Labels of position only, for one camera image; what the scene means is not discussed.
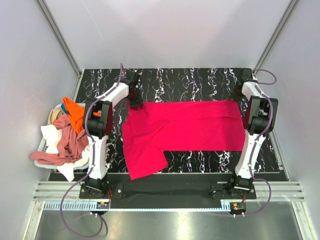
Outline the small control board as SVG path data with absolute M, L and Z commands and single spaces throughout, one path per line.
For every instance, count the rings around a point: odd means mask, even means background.
M 98 201 L 96 203 L 96 209 L 98 210 L 107 210 L 110 208 L 110 202 L 109 201 Z
M 236 216 L 245 216 L 247 210 L 246 202 L 230 203 L 230 214 L 235 218 Z

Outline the blue garment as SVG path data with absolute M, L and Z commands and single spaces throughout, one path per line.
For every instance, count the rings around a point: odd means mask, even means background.
M 66 114 L 69 114 L 69 111 L 66 109 L 66 107 L 65 107 L 65 105 L 63 103 L 61 104 L 60 107 Z

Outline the right aluminium frame post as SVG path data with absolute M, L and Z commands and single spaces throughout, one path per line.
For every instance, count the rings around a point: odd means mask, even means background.
M 280 37 L 282 31 L 285 29 L 285 26 L 289 22 L 292 14 L 294 13 L 295 9 L 299 5 L 300 0 L 290 0 L 286 9 L 284 10 L 279 22 L 277 23 L 271 37 L 269 38 L 261 56 L 259 57 L 254 69 L 260 69 L 264 62 L 266 61 L 269 53 L 273 49 L 275 43 L 277 42 L 278 38 Z

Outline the left small control board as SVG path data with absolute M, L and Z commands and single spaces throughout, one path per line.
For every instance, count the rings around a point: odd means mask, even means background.
M 96 203 L 96 209 L 98 210 L 107 210 L 110 208 L 110 202 L 109 201 L 98 201 Z

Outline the left aluminium frame post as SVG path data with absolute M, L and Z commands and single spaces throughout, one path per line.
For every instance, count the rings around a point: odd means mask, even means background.
M 44 18 L 46 19 L 53 35 L 55 36 L 59 46 L 61 47 L 65 57 L 67 58 L 71 68 L 73 69 L 73 71 L 75 72 L 75 74 L 77 76 L 80 76 L 82 73 L 82 70 L 80 69 L 80 67 L 78 66 L 75 58 L 73 57 L 61 31 L 59 30 L 59 27 L 46 3 L 45 0 L 36 0 L 36 3 L 38 4 Z

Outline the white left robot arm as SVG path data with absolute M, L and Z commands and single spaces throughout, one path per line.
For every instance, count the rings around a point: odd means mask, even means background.
M 85 102 L 83 128 L 89 143 L 89 167 L 81 192 L 89 191 L 97 198 L 109 194 L 107 183 L 106 144 L 113 129 L 113 109 L 127 99 L 133 110 L 143 108 L 143 99 L 138 87 L 140 75 L 129 72 L 102 95 L 88 98 Z

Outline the aluminium front rail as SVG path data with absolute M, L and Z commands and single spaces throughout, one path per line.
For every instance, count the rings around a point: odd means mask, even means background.
M 272 181 L 270 187 L 263 182 L 255 182 L 254 194 L 256 199 L 264 201 L 271 193 L 272 201 L 303 201 L 304 196 L 298 182 L 294 181 Z M 76 200 L 80 196 L 81 186 L 77 184 L 72 187 L 71 182 L 62 181 L 40 181 L 33 195 L 34 201 L 61 200 L 67 194 L 68 200 Z M 210 183 L 204 182 L 116 182 L 110 183 L 108 188 L 112 192 L 113 199 L 122 199 L 132 195 L 147 196 L 190 196 L 203 195 L 209 197 L 213 189 Z

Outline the aluminium frame post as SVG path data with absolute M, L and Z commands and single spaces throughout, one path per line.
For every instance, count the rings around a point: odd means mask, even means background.
M 284 10 L 279 22 L 277 23 L 271 37 L 269 38 L 261 56 L 259 57 L 254 69 L 260 69 L 264 62 L 266 61 L 269 53 L 273 49 L 275 43 L 277 42 L 278 38 L 280 37 L 282 31 L 285 29 L 285 26 L 289 22 L 292 14 L 294 13 L 295 9 L 299 5 L 300 0 L 290 0 L 286 9 Z
M 36 0 L 36 3 L 38 4 L 44 18 L 46 19 L 53 35 L 55 36 L 59 46 L 61 47 L 65 57 L 67 58 L 71 68 L 73 69 L 73 71 L 75 72 L 75 74 L 77 76 L 80 76 L 82 73 L 82 70 L 80 69 L 80 67 L 78 66 L 75 58 L 73 57 L 61 31 L 59 30 L 59 27 L 46 3 L 45 0 Z

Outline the dusty pink garment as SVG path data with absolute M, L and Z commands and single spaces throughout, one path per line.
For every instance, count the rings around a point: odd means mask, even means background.
M 40 130 L 49 152 L 35 151 L 29 157 L 39 164 L 62 166 L 74 163 L 82 158 L 82 152 L 89 144 L 85 130 L 76 133 L 66 114 L 54 124 L 41 126 Z

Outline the orange t-shirt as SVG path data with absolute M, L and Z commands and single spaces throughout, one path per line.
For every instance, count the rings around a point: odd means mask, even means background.
M 62 103 L 69 112 L 67 116 L 70 120 L 72 128 L 77 134 L 79 134 L 81 131 L 84 130 L 83 123 L 85 117 L 85 108 L 78 105 L 76 102 L 70 100 L 67 97 L 63 97 Z

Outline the beige garment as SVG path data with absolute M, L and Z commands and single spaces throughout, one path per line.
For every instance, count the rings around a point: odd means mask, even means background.
M 59 119 L 62 115 L 64 115 L 65 112 L 61 109 L 54 108 L 50 111 L 48 120 L 47 120 L 47 125 L 53 125 L 57 119 Z

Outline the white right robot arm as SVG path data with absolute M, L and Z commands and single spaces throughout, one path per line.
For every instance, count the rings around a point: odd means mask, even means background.
M 254 192 L 256 161 L 267 135 L 274 129 L 279 105 L 278 99 L 264 93 L 257 81 L 241 83 L 237 93 L 248 99 L 248 107 L 243 123 L 245 140 L 242 152 L 226 186 L 228 195 L 235 199 Z

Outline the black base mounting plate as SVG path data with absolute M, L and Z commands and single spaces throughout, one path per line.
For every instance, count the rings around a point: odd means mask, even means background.
M 248 193 L 228 193 L 225 182 L 203 181 L 154 181 L 107 182 L 103 192 L 81 186 L 81 199 L 100 200 L 111 197 L 112 209 L 165 210 L 165 209 L 213 209 L 221 206 L 221 200 L 255 200 L 252 189 Z

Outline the white garment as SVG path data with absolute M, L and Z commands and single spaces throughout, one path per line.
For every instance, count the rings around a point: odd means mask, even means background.
M 85 131 L 77 134 L 71 125 L 56 127 L 53 124 L 41 126 L 40 129 L 46 140 L 48 162 L 55 165 L 69 182 L 73 181 L 74 168 L 86 165 L 90 157 Z

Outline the white plastic laundry basket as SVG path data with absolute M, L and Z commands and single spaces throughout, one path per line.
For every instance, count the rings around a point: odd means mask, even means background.
M 46 150 L 38 150 L 30 159 L 39 168 L 64 170 L 85 169 L 89 161 L 89 141 L 84 130 L 85 105 L 63 98 L 41 126 Z

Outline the right small control board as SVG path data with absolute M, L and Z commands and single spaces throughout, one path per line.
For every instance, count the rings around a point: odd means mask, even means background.
M 230 214 L 235 218 L 236 216 L 245 216 L 247 210 L 246 202 L 230 203 Z

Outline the bright pink t-shirt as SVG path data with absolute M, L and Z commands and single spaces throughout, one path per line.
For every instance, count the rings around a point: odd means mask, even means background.
M 240 152 L 245 142 L 233 100 L 146 102 L 141 109 L 129 108 L 122 136 L 131 180 L 166 168 L 166 151 Z

